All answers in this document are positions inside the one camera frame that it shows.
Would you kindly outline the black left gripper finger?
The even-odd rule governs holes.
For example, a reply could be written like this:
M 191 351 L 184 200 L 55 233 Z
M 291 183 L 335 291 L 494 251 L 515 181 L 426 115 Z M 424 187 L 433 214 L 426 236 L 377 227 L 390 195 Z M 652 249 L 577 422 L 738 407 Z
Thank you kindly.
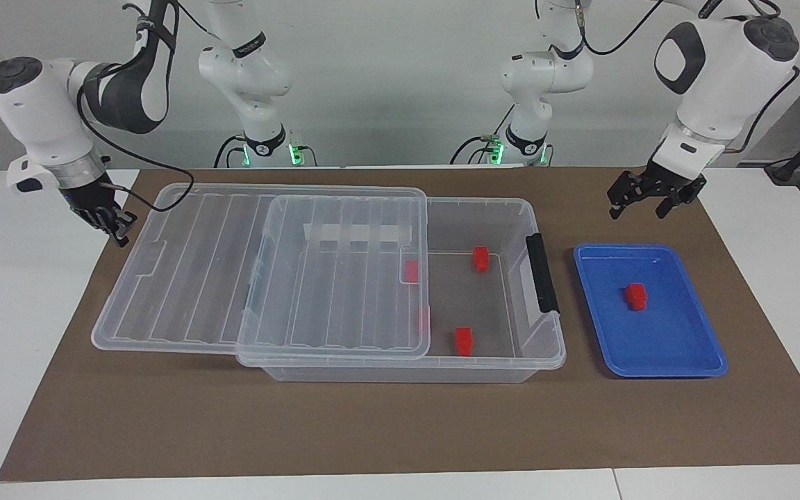
M 655 215 L 657 215 L 658 219 L 664 219 L 673 209 L 682 205 L 682 203 L 685 203 L 682 189 L 671 187 L 669 192 L 664 196 L 664 199 L 660 202 L 660 205 L 655 209 Z
M 628 206 L 644 199 L 640 177 L 632 173 L 632 171 L 623 171 L 616 181 L 610 185 L 607 190 L 607 197 L 610 202 L 610 218 L 619 219 Z

